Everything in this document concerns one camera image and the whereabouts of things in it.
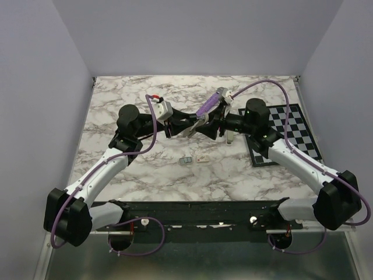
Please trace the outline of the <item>stapler metal base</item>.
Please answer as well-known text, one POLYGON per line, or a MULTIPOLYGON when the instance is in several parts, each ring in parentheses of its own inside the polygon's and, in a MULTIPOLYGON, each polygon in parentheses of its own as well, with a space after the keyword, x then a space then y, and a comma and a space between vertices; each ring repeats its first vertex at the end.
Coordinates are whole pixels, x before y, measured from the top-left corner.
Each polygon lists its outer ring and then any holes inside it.
POLYGON ((202 116, 198 117, 197 122, 193 126, 183 131, 182 136, 186 138, 192 138, 196 134, 196 129, 202 125, 205 125, 208 121, 209 115, 208 113, 204 113, 202 116))

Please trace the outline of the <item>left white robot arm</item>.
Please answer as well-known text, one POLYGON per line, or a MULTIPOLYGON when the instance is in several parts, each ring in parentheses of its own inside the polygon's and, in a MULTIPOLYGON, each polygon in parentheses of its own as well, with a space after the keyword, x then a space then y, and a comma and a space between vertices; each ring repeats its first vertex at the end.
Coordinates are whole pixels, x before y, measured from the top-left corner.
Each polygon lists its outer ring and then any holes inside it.
POLYGON ((89 233, 107 225, 124 230, 129 216, 119 201, 94 207, 93 202, 109 182, 126 169, 138 155, 149 152, 158 132, 167 137, 192 128, 198 114, 188 114, 172 108, 167 101, 149 103, 149 114, 143 114, 133 104, 120 108, 117 130, 100 160, 80 179, 63 190, 53 189, 47 197, 44 229, 51 234, 55 249, 69 243, 81 245, 89 233))

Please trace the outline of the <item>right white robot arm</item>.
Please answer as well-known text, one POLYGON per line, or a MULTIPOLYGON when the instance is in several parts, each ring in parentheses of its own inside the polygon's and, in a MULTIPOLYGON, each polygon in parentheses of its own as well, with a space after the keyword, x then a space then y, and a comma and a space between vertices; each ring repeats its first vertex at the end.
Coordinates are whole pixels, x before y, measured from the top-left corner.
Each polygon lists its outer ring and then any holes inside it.
POLYGON ((209 121, 196 131, 210 139, 226 131, 248 135, 249 147, 285 167, 316 194, 315 198, 281 199, 268 214, 272 227, 280 229, 289 221, 306 220, 336 230, 361 209, 355 175, 330 169, 286 141, 269 125, 270 111, 263 100, 249 99, 244 115, 226 113, 226 107, 221 101, 209 113, 209 121))

